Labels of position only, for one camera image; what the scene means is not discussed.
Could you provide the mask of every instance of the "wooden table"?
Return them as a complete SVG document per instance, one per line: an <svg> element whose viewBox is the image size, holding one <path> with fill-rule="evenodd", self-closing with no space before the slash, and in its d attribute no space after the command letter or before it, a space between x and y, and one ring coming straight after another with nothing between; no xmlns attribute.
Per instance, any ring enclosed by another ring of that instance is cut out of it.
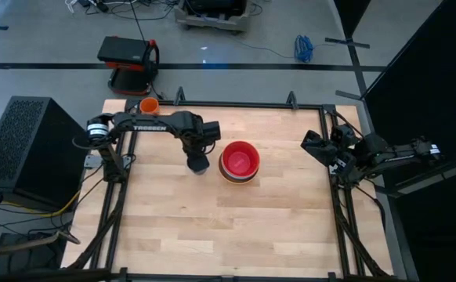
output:
<svg viewBox="0 0 456 282"><path fill-rule="evenodd" d="M110 99L103 112L124 108L125 100ZM161 107L161 114L177 110L219 121L222 139L208 155L211 167L194 175L178 139L163 132L138 135L113 272L128 267L130 273L326 277L334 271L341 276L328 170L299 146L307 130L321 132L318 110L170 106ZM360 127L354 106L337 110ZM228 183L218 170L219 155L234 140L252 143L261 157L258 175L245 185ZM101 177L98 172L87 180L81 195ZM375 197L370 183L361 186ZM67 245L63 266L96 234L104 187L78 207L71 232L82 243ZM353 203L360 239L391 273L378 208L358 190ZM355 273L353 249L347 247Z"/></svg>

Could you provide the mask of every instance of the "black bracket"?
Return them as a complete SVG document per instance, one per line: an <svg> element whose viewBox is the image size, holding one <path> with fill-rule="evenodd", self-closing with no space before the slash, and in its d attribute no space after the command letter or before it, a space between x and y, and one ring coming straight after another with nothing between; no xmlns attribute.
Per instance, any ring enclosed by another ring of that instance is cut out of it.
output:
<svg viewBox="0 0 456 282"><path fill-rule="evenodd" d="M371 46L369 44L354 42L353 39L351 39L351 38L347 38L346 40L325 38L325 41L329 42L329 43L343 44L343 45L347 45L347 46L355 46L355 47L365 48L365 49L371 48Z"/></svg>
<svg viewBox="0 0 456 282"><path fill-rule="evenodd" d="M328 273L328 282L337 282L336 273Z"/></svg>
<svg viewBox="0 0 456 282"><path fill-rule="evenodd" d="M127 267L120 268L120 274L118 275L118 282L127 282Z"/></svg>
<svg viewBox="0 0 456 282"><path fill-rule="evenodd" d="M335 115L336 113L336 105L332 104L324 104L322 108L325 110L326 114Z"/></svg>
<svg viewBox="0 0 456 282"><path fill-rule="evenodd" d="M178 92L176 93L176 98L174 99L173 105L174 106L178 106L179 105L179 101L186 101L182 86L179 87Z"/></svg>
<svg viewBox="0 0 456 282"><path fill-rule="evenodd" d="M233 276L221 276L220 282L237 282L237 279Z"/></svg>
<svg viewBox="0 0 456 282"><path fill-rule="evenodd" d="M294 91L289 92L288 99L285 101L285 103L292 105L292 110L298 109L298 100L296 99Z"/></svg>
<svg viewBox="0 0 456 282"><path fill-rule="evenodd" d="M348 99L354 99L356 101L361 101L362 100L362 96L358 96L358 95L355 95L355 94L352 94L352 93L348 93L348 92L343 92L341 90L336 90L336 95L337 96L341 96L341 97L345 97L345 98L348 98Z"/></svg>

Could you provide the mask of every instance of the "gray floor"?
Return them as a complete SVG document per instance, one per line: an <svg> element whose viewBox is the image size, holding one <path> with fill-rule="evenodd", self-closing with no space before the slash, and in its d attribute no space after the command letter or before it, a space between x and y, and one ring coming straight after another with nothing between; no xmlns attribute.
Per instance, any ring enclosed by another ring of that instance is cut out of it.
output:
<svg viewBox="0 0 456 282"><path fill-rule="evenodd" d="M163 63L294 63L293 59L251 49L234 39L292 56L298 34L309 36L314 45L324 43L325 37L343 38L332 0L254 1L263 12L252 17L248 33L237 37L209 28L185 31L174 22L173 13L163 20L141 22L144 37L157 40ZM357 49L360 63L388 64L438 3L372 1L354 35L356 42L371 44L371 49ZM163 9L163 5L141 6L137 13L139 17L156 17L164 14ZM63 0L1 0L0 10L0 24L10 26L8 31L0 31L0 63L96 63L105 36L140 37L133 20L102 13L86 16L79 5L71 14ZM312 63L351 65L352 60L344 45L320 46L314 51ZM364 72L367 86L378 75ZM50 96L83 125L100 112L105 99L124 98L106 87L109 76L110 70L0 70L0 117L10 96ZM363 106L335 95L335 90L360 94L352 71L161 70L155 86L169 97L182 86L187 99L213 101L284 102L292 90L300 103L357 105L363 130L370 130ZM26 218L30 216L0 212L2 223ZM43 219L10 227L25 233L50 226L49 220ZM387 241L394 269L402 274L396 238L390 228Z"/></svg>

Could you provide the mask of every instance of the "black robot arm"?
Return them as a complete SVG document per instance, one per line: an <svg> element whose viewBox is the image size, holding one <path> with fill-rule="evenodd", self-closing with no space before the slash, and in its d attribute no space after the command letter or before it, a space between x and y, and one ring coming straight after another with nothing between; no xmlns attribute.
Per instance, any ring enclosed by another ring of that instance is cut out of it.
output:
<svg viewBox="0 0 456 282"><path fill-rule="evenodd" d="M109 123L114 127L109 130ZM87 139L103 159L104 180L120 183L125 179L123 159L118 156L112 143L123 132L169 132L181 140L187 156L188 167L201 174L208 168L206 147L221 139L219 123L204 123L202 117L189 111L178 111L171 115L151 114L101 114L87 122Z"/></svg>
<svg viewBox="0 0 456 282"><path fill-rule="evenodd" d="M440 158L437 146L424 137L405 145L389 146L374 133L358 139L348 125L333 127L331 139L327 141L310 130L301 147L321 164L331 166L338 176L338 184L346 189L392 168L414 162L431 164Z"/></svg>

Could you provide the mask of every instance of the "black floor stripe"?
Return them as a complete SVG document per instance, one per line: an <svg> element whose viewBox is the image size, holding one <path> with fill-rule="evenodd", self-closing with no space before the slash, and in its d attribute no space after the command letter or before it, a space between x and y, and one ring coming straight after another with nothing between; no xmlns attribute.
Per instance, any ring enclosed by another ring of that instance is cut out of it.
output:
<svg viewBox="0 0 456 282"><path fill-rule="evenodd" d="M348 52L350 58L352 58L353 71L355 72L356 83L359 85L360 94L364 94L367 90L366 81L364 80L364 74L360 67L359 57L356 54L355 46L348 46Z"/></svg>
<svg viewBox="0 0 456 282"><path fill-rule="evenodd" d="M298 70L383 71L381 66L346 66L297 63L161 63L161 70ZM104 63L0 63L0 70L105 70Z"/></svg>

